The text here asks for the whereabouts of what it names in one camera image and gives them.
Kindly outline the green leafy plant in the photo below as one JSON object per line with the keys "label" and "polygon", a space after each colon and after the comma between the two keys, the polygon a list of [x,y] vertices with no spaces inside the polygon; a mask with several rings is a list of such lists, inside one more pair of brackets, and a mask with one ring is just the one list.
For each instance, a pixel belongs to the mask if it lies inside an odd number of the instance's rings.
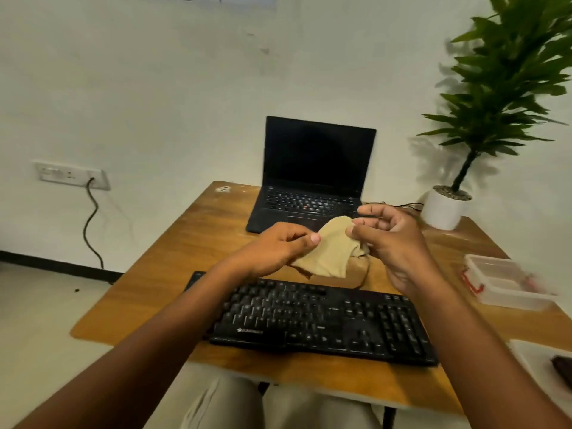
{"label": "green leafy plant", "polygon": [[489,0],[493,14],[472,17],[472,28],[451,42],[467,44],[450,68],[460,93],[441,93],[447,114],[423,114],[441,125],[419,136],[442,136],[442,147],[464,144],[468,153],[446,197],[468,201],[461,184],[482,155],[518,156],[525,142],[550,139],[528,130],[544,123],[548,110],[538,95],[561,96],[572,80],[572,0]]}

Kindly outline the white tray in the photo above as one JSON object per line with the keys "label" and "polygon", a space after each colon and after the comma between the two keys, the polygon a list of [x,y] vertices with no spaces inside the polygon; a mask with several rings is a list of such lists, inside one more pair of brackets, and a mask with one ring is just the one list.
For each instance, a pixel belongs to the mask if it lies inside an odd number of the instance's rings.
{"label": "white tray", "polygon": [[507,345],[540,388],[572,418],[572,389],[557,374],[551,362],[555,356],[572,358],[572,352],[516,339]]}

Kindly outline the person's left hand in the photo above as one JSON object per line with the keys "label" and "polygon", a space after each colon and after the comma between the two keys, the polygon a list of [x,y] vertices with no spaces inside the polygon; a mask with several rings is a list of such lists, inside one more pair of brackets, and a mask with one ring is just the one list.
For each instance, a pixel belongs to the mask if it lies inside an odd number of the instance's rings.
{"label": "person's left hand", "polygon": [[246,279],[273,274],[295,261],[288,260],[287,242],[308,233],[316,232],[299,224],[276,223],[229,256],[225,263],[231,271]]}

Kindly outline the person's left forearm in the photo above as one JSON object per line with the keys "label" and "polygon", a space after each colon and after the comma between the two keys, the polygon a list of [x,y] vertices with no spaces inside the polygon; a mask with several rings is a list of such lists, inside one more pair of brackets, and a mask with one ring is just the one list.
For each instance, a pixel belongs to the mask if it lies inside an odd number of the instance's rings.
{"label": "person's left forearm", "polygon": [[13,429],[142,429],[252,267],[226,259]]}

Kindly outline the person's right hand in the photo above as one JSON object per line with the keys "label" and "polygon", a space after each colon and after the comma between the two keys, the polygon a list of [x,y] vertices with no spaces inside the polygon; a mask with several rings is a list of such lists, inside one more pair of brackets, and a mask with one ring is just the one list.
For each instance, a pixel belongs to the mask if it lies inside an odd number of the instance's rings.
{"label": "person's right hand", "polygon": [[372,255],[382,261],[400,293],[414,299],[446,285],[413,216],[397,207],[393,217],[358,215],[354,225],[379,225],[380,253]]}

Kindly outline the person's right forearm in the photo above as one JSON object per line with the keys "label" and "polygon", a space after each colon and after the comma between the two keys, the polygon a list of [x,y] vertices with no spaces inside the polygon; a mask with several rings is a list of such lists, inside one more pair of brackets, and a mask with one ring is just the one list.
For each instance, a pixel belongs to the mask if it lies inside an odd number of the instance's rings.
{"label": "person's right forearm", "polygon": [[400,288],[425,325],[472,429],[572,429],[480,313],[440,274]]}

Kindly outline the beige cloth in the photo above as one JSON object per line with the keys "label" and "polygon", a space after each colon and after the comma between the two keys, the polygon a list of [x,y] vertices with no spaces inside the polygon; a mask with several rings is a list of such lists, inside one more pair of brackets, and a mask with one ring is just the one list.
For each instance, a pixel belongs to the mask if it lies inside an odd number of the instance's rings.
{"label": "beige cloth", "polygon": [[318,246],[296,259],[291,266],[317,276],[344,279],[350,259],[361,259],[369,254],[366,243],[347,236],[346,230],[353,226],[349,216],[329,220],[318,231],[321,237]]}

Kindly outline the black keyboard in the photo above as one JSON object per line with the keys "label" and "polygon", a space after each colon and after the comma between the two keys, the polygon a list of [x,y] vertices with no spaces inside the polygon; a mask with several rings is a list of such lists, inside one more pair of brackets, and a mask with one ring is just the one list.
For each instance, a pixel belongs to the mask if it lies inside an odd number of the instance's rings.
{"label": "black keyboard", "polygon": [[203,339],[256,351],[438,365],[409,298],[290,281],[256,279],[239,286]]}

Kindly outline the clear plastic container red clasp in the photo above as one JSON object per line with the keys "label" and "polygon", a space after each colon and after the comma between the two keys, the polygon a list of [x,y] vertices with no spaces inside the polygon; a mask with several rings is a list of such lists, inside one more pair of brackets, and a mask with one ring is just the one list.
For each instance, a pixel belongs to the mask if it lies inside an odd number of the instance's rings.
{"label": "clear plastic container red clasp", "polygon": [[496,307],[542,311],[559,296],[554,287],[511,259],[466,254],[461,279],[480,303]]}

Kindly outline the white plant pot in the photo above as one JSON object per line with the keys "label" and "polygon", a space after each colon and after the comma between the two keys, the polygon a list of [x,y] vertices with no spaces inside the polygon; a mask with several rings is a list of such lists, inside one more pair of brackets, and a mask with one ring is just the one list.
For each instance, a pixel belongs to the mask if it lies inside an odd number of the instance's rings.
{"label": "white plant pot", "polygon": [[435,185],[425,196],[420,218],[435,229],[455,230],[471,200],[472,195],[464,190],[454,192],[452,187]]}

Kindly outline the person's beige trousers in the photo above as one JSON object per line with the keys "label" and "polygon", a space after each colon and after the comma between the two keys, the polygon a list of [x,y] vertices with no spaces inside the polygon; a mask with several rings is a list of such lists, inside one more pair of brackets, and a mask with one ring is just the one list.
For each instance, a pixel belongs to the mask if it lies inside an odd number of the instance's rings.
{"label": "person's beige trousers", "polygon": [[382,429],[371,405],[250,380],[216,378],[197,397],[180,429]]}

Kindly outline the white wall socket strip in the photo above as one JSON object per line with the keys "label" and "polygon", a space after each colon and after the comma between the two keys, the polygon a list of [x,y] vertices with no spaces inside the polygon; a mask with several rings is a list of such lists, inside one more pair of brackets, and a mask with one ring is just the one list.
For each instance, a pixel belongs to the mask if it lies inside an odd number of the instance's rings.
{"label": "white wall socket strip", "polygon": [[38,180],[42,182],[85,187],[91,181],[91,189],[111,190],[108,178],[101,169],[52,164],[44,161],[32,161],[32,165]]}

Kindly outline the black laptop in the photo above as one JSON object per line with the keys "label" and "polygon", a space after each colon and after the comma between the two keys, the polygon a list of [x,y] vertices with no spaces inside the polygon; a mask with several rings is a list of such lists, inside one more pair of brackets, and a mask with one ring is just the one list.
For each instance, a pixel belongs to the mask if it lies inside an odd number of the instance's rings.
{"label": "black laptop", "polygon": [[319,231],[338,216],[356,218],[377,130],[268,116],[262,187],[246,231],[276,223]]}

